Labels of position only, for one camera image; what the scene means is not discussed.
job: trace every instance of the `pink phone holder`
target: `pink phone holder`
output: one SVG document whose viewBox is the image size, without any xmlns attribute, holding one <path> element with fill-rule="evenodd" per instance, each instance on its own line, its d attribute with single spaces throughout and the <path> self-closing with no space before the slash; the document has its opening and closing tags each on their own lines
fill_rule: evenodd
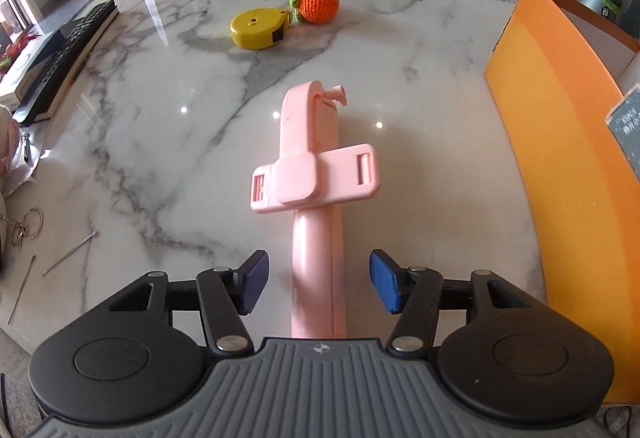
<svg viewBox="0 0 640 438">
<path fill-rule="evenodd" d="M 251 186 L 256 212 L 294 211 L 293 313 L 296 339 L 346 337 L 342 208 L 375 196 L 380 187 L 371 145 L 338 148 L 341 85 L 317 80 L 289 89 L 280 116 L 280 157 L 258 167 Z"/>
</svg>

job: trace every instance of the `crocheted orange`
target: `crocheted orange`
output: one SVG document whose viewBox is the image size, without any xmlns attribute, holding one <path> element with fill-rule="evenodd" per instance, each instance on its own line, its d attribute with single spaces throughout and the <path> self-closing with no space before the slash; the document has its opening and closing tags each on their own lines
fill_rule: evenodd
<svg viewBox="0 0 640 438">
<path fill-rule="evenodd" d="M 313 24 L 329 22 L 338 13 L 340 0 L 289 0 L 297 20 Z"/>
</svg>

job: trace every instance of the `marble table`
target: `marble table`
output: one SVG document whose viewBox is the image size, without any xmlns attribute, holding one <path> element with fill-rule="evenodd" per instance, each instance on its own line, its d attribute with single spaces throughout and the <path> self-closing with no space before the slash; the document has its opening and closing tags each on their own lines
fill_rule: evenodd
<svg viewBox="0 0 640 438">
<path fill-rule="evenodd" d="M 45 216 L 40 236 L 8 248 L 0 281 L 0 327 L 25 349 L 150 270 L 191 279 L 257 248 L 271 275 L 244 322 L 255 342 L 289 335 L 292 214 L 252 212 L 250 180 L 277 158 L 284 94 L 313 79 L 347 90 L 341 143 L 380 158 L 378 197 L 344 206 L 350 336 L 385 339 L 395 321 L 369 283 L 374 248 L 448 278 L 489 268 L 544 297 L 526 193 L 482 75 L 513 0 L 340 0 L 331 23 L 297 24 L 259 52 L 232 44 L 229 21 L 287 0 L 115 1 L 119 17 L 38 128 L 34 182 L 7 202 Z M 443 313 L 438 340 L 463 320 Z M 203 342 L 196 314 L 175 325 Z"/>
</svg>

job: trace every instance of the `open orange box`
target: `open orange box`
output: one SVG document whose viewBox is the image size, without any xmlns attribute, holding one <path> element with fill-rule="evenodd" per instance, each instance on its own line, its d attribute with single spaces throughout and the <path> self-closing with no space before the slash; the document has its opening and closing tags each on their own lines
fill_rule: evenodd
<svg viewBox="0 0 640 438">
<path fill-rule="evenodd" d="M 640 44 L 574 0 L 519 0 L 485 77 L 511 139 L 549 306 L 597 336 L 607 402 L 640 403 L 640 183 L 609 132 Z"/>
</svg>

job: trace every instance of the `gray ribbed panel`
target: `gray ribbed panel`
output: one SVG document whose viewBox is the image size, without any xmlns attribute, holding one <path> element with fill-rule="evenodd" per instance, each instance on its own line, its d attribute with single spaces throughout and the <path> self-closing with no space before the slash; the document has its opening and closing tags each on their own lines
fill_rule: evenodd
<svg viewBox="0 0 640 438">
<path fill-rule="evenodd" d="M 47 421 L 34 438 L 601 438 L 594 421 L 530 431 L 489 423 L 453 402 L 427 366 L 378 341 L 270 339 L 218 364 L 198 394 L 148 423 L 87 429 Z"/>
</svg>

